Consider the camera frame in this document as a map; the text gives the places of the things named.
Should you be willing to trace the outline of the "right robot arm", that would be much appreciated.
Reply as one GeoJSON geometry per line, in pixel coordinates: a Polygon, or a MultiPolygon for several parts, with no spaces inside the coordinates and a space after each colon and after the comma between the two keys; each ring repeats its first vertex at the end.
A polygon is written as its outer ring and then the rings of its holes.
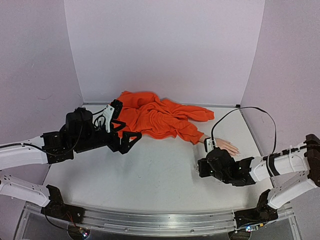
{"type": "Polygon", "coordinates": [[[308,134],[305,141],[278,153],[235,161],[230,154],[206,139],[206,157],[197,161],[201,178],[214,177],[234,187],[254,185],[265,179],[294,174],[283,185],[265,190],[256,207],[234,213],[237,229],[278,219],[277,210],[287,202],[320,186],[320,139],[308,134]]]}

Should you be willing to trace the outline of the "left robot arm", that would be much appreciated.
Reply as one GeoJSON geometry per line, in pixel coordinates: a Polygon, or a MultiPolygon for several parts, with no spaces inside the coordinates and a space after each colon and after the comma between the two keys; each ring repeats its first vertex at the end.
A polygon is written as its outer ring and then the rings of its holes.
{"type": "Polygon", "coordinates": [[[75,155],[108,147],[124,155],[142,137],[140,132],[123,131],[118,119],[122,105],[115,101],[92,113],[78,107],[65,117],[58,131],[0,146],[0,193],[41,207],[42,214],[57,219],[81,217],[83,208],[66,204],[60,189],[42,185],[51,165],[73,160],[75,155]]]}

